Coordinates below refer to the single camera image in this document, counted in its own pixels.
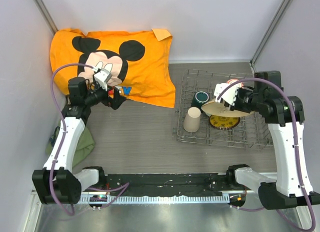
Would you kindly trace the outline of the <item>grey wire dish rack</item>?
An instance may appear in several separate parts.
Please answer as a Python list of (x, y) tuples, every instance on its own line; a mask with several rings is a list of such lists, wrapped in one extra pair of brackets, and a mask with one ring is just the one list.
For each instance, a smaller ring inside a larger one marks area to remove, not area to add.
[(253, 77), (251, 73), (212, 73), (205, 70), (187, 70), (182, 77), (179, 107), (176, 110), (177, 126), (174, 129), (177, 139), (182, 142), (227, 146), (235, 148), (271, 149), (273, 141), (264, 119), (258, 114), (242, 117), (237, 126), (228, 130), (214, 128), (210, 118), (201, 114), (200, 127), (197, 132), (190, 133), (183, 128), (185, 116), (191, 107), (194, 95), (204, 91), (209, 99), (214, 99), (214, 90), (217, 84), (229, 79), (243, 79)]

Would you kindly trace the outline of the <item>cream bird plate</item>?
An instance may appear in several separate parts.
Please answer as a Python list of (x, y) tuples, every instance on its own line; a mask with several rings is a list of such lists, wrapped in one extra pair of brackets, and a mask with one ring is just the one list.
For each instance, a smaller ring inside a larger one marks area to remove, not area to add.
[(254, 112), (246, 113), (238, 110), (231, 111), (229, 107), (225, 107), (222, 103), (211, 100), (201, 107), (201, 110), (209, 115), (221, 117), (245, 117), (254, 114)]

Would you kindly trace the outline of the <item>yellow brown patterned plate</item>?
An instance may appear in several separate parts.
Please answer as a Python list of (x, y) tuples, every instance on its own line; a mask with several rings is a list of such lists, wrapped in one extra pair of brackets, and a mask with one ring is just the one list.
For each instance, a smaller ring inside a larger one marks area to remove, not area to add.
[(219, 130), (230, 130), (240, 123), (239, 117), (222, 117), (211, 115), (209, 117), (209, 124)]

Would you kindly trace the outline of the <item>beige tumbler cup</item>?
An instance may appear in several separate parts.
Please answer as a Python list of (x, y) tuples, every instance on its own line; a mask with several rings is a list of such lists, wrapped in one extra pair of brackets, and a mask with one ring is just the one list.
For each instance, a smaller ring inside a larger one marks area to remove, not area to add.
[(200, 128), (201, 111), (197, 107), (188, 109), (183, 121), (183, 128), (190, 133), (194, 133)]

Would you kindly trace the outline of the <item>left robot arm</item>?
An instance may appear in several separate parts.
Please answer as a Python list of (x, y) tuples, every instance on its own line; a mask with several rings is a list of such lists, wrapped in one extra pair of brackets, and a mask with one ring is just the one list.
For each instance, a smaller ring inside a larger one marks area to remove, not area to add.
[(77, 204), (83, 191), (102, 191), (107, 184), (100, 166), (85, 167), (72, 173), (73, 160), (81, 135), (84, 133), (91, 107), (102, 103), (117, 110), (126, 98), (117, 88), (88, 89), (82, 77), (68, 82), (69, 103), (62, 110), (60, 131), (52, 152), (41, 170), (32, 174), (32, 182), (42, 204)]

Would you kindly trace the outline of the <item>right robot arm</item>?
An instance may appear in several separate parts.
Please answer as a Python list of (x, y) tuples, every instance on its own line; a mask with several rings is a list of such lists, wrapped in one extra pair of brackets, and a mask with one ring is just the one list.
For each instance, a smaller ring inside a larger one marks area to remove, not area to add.
[(304, 108), (296, 96), (286, 96), (279, 71), (256, 72), (250, 79), (254, 87), (242, 87), (241, 79), (231, 85), (217, 86), (216, 101), (231, 111), (257, 112), (270, 131), (276, 158), (277, 179), (255, 172), (250, 166), (229, 166), (226, 185), (233, 190), (240, 186), (256, 192), (267, 210), (280, 210), (318, 205), (320, 195), (308, 177), (303, 148)]

